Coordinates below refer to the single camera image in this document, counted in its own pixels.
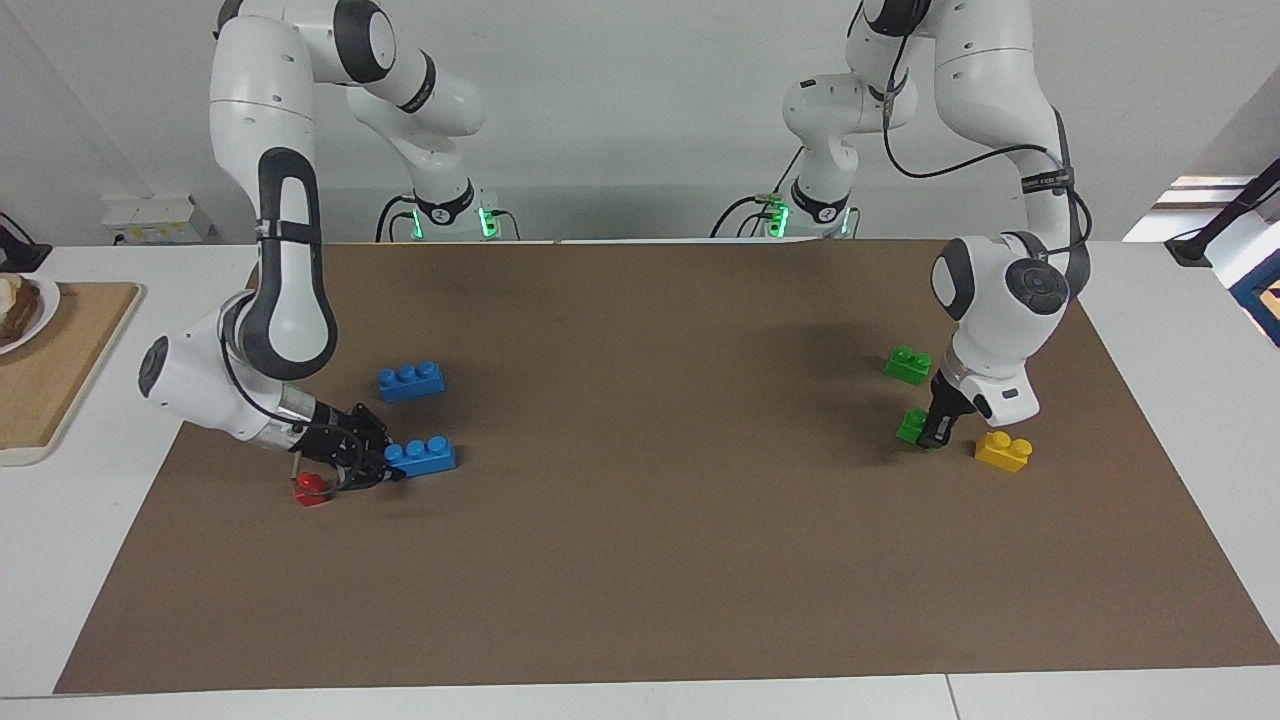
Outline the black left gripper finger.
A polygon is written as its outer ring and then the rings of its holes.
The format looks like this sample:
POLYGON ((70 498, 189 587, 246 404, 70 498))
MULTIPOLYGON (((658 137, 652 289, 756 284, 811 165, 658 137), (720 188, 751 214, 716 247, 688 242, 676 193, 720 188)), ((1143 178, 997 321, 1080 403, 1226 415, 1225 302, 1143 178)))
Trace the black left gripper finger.
POLYGON ((977 414, 977 407, 946 372, 940 373, 940 416, 955 423, 960 416, 977 414))
POLYGON ((933 398, 916 437, 916 446, 928 450, 946 447, 960 418, 963 398, 933 398))

